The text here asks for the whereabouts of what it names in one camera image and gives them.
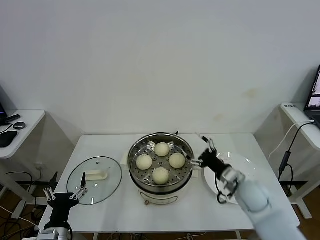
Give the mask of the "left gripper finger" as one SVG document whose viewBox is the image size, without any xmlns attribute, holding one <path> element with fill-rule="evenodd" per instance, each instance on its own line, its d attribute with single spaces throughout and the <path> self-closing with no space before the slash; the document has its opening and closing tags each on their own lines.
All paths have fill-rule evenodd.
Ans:
<svg viewBox="0 0 320 240">
<path fill-rule="evenodd" d="M 81 200 L 88 192 L 88 189 L 86 187 L 86 173 L 83 172 L 80 186 L 77 188 L 76 192 L 73 193 L 69 199 L 70 200 Z"/>
<path fill-rule="evenodd" d="M 45 194 L 47 201 L 53 201 L 56 199 L 56 197 L 54 195 L 54 190 L 56 188 L 57 177 L 58 177 L 58 172 L 56 172 L 53 175 L 52 179 L 49 181 L 48 187 L 43 188 L 43 192 Z"/>
</svg>

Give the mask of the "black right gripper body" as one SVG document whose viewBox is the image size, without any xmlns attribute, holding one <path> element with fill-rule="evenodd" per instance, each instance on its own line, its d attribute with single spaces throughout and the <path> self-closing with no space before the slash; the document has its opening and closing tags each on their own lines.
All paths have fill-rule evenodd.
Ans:
<svg viewBox="0 0 320 240">
<path fill-rule="evenodd" d="M 210 168 L 220 180 L 223 173 L 231 167 L 230 164 L 225 164 L 221 159 L 217 157 L 216 150 L 210 150 L 207 148 L 199 157 L 201 168 Z"/>
</svg>

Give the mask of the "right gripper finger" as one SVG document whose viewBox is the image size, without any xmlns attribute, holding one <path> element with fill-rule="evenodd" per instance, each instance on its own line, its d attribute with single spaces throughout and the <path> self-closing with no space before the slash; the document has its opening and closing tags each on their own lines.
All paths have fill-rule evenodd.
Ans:
<svg viewBox="0 0 320 240">
<path fill-rule="evenodd" d="M 191 155 L 187 153 L 183 153 L 186 161 L 191 165 L 192 168 L 203 168 L 203 161 L 199 159 L 195 159 Z"/>
<path fill-rule="evenodd" d="M 213 140 L 211 138 L 207 138 L 205 136 L 201 136 L 201 139 L 208 144 L 208 151 L 210 153 L 216 153 L 217 152 L 217 149 L 216 149 L 216 147 L 214 145 L 214 142 L 213 142 Z"/>
</svg>

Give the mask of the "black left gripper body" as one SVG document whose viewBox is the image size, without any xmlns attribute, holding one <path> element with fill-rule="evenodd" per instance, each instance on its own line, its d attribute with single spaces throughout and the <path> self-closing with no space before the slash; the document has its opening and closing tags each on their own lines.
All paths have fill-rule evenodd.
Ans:
<svg viewBox="0 0 320 240">
<path fill-rule="evenodd" d="M 52 208 L 49 222 L 44 226 L 44 229 L 49 228 L 64 228 L 69 230 L 70 224 L 68 223 L 69 213 L 71 208 L 79 204 L 76 198 L 70 199 L 73 193 L 55 193 L 48 205 Z"/>
</svg>

